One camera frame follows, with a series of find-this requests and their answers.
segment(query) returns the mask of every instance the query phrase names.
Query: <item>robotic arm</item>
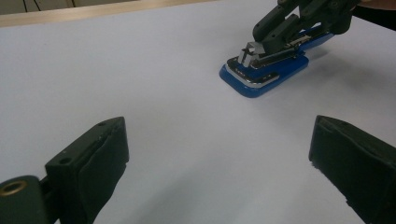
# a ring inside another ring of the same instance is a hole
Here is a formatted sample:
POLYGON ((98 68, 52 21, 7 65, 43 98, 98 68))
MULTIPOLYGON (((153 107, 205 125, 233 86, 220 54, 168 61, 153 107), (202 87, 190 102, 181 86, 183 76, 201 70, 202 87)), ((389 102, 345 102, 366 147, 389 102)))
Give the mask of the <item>robotic arm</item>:
POLYGON ((305 50, 345 33, 359 2, 278 0, 255 25, 255 41, 223 66, 221 78, 246 97, 262 95, 307 66, 305 50), (290 14, 296 8, 300 16, 290 14))

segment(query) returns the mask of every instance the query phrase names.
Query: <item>white table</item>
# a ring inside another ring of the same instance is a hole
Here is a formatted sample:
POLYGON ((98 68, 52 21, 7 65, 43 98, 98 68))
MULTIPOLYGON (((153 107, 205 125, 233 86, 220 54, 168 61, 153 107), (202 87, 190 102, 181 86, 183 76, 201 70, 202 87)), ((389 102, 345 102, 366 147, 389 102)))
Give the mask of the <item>white table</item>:
POLYGON ((257 99, 218 75, 276 1, 0 29, 0 182, 124 116, 131 161, 98 224, 363 223, 314 169, 316 115, 396 146, 394 32, 354 19, 257 99))

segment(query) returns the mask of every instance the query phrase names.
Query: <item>wooden edge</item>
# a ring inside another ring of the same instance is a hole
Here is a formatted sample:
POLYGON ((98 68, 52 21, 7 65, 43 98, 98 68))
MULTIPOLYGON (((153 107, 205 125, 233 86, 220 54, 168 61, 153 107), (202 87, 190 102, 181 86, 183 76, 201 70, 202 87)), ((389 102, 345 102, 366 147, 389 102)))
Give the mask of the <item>wooden edge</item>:
POLYGON ((213 1, 217 0, 143 0, 90 7, 73 7, 48 11, 0 15, 0 27, 55 21, 73 21, 158 7, 172 7, 213 1))

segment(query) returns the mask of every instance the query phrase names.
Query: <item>brass screw hole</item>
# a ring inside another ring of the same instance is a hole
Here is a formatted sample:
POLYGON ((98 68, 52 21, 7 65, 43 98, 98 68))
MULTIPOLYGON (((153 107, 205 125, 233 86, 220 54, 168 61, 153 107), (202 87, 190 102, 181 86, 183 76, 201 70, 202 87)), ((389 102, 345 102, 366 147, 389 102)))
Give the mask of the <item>brass screw hole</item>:
POLYGON ((6 197, 26 188, 27 182, 24 180, 17 180, 9 183, 0 189, 0 197, 6 197))

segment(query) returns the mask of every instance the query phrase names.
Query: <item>blue object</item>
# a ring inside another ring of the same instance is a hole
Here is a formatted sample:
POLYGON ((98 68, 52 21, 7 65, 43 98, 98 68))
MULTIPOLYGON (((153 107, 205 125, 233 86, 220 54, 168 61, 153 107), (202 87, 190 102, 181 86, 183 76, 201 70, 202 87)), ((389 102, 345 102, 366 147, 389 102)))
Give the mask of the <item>blue object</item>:
POLYGON ((219 75, 241 95, 249 98, 259 97, 280 83, 284 82, 289 77, 292 77, 306 68, 308 66, 309 60, 304 56, 304 51, 319 46, 332 37, 333 34, 326 34, 307 41, 296 50, 297 52, 295 57, 288 58, 277 63, 272 63, 258 69, 245 67, 241 63, 231 61, 231 63, 235 65, 235 68, 231 69, 228 64, 224 64, 219 71, 219 75), (237 70, 238 73, 241 74, 240 76, 253 81, 264 80, 265 84, 259 88, 254 87, 253 85, 247 85, 247 83, 242 82, 238 78, 238 75, 236 75, 235 71, 233 70, 237 70))

